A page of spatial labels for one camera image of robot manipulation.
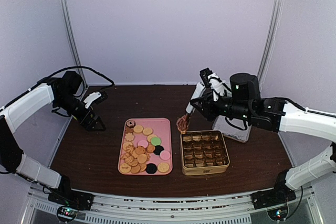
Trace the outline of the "brown leaf cookie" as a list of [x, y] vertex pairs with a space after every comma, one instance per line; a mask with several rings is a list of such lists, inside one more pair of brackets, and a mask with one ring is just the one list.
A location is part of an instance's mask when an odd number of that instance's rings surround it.
[[189, 118], [186, 118], [186, 117], [181, 117], [177, 120], [176, 122], [176, 126], [177, 126], [177, 129], [182, 133], [182, 134], [185, 134], [186, 131], [188, 130], [188, 127], [189, 127], [189, 124], [190, 124], [190, 120]]

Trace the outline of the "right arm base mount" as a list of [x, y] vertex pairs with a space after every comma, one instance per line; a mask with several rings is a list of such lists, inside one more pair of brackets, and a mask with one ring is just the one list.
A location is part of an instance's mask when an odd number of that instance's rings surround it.
[[268, 217], [273, 221], [285, 221], [289, 216], [288, 203], [296, 199], [296, 193], [292, 190], [264, 190], [251, 194], [254, 209], [267, 210]]

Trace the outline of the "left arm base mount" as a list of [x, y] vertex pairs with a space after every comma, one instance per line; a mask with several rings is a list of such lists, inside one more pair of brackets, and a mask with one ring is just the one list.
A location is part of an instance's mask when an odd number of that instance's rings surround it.
[[56, 217], [63, 223], [74, 221], [78, 214], [84, 210], [90, 210], [94, 195], [80, 191], [72, 191], [70, 198], [62, 196], [56, 192], [48, 194], [48, 200], [59, 204], [56, 210]]

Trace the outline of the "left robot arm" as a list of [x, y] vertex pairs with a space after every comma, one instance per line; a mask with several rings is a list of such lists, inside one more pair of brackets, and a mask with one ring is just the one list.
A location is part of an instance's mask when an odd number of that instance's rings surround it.
[[66, 116], [76, 119], [87, 131], [104, 131], [106, 127], [101, 118], [91, 107], [100, 103], [108, 95], [104, 89], [89, 94], [84, 100], [77, 98], [77, 91], [83, 82], [82, 77], [73, 67], [63, 69], [64, 75], [57, 77], [54, 73], [39, 80], [33, 87], [16, 97], [1, 108], [1, 166], [3, 174], [18, 174], [51, 189], [64, 205], [71, 205], [76, 197], [68, 185], [65, 175], [46, 167], [41, 162], [31, 158], [22, 150], [14, 138], [19, 132], [31, 133], [30, 129], [22, 130], [22, 125], [31, 124], [37, 133], [27, 137], [25, 147], [30, 151], [45, 151], [56, 142], [56, 132], [60, 129], [57, 123], [51, 122], [52, 117], [46, 112], [40, 112], [45, 106], [52, 105], [52, 112], [63, 109]]

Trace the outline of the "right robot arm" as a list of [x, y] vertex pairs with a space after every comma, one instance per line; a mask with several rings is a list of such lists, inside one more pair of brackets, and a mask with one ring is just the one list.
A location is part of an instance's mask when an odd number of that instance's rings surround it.
[[197, 110], [208, 121], [223, 116], [227, 123], [241, 120], [244, 131], [254, 126], [272, 132], [295, 132], [330, 140], [322, 153], [298, 167], [279, 175], [276, 187], [269, 192], [272, 203], [279, 204], [289, 196], [289, 191], [323, 175], [335, 172], [335, 114], [304, 108], [288, 98], [260, 96], [255, 75], [237, 73], [225, 84], [208, 68], [200, 72], [202, 82], [186, 107], [186, 114]]

